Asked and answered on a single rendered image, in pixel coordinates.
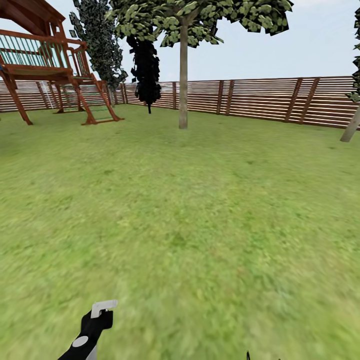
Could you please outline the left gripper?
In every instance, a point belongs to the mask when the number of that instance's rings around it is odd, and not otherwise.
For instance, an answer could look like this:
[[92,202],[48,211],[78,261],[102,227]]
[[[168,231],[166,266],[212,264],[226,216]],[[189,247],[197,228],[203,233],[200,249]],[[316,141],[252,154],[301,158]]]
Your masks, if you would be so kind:
[[102,333],[102,330],[111,329],[113,326],[113,311],[102,310],[101,315],[96,318],[91,318],[91,314],[86,314],[81,319],[81,328],[80,331],[84,331],[89,326],[96,326],[99,329],[99,333]]

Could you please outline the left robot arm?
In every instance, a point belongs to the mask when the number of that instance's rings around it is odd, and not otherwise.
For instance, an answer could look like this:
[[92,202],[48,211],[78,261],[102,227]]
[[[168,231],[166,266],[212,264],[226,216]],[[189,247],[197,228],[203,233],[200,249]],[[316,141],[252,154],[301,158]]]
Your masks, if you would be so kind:
[[97,341],[102,330],[113,326],[113,311],[117,300],[100,301],[93,303],[91,312],[81,319],[80,334],[58,360],[96,360],[98,348]]

